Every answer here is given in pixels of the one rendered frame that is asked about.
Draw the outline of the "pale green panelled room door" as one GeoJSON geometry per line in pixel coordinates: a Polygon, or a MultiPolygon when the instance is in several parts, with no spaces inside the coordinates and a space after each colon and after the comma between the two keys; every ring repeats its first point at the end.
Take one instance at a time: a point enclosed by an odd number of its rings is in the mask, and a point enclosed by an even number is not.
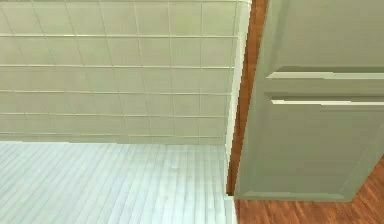
{"type": "Polygon", "coordinates": [[[384,155],[384,0],[270,0],[235,196],[350,201],[384,155]]]}

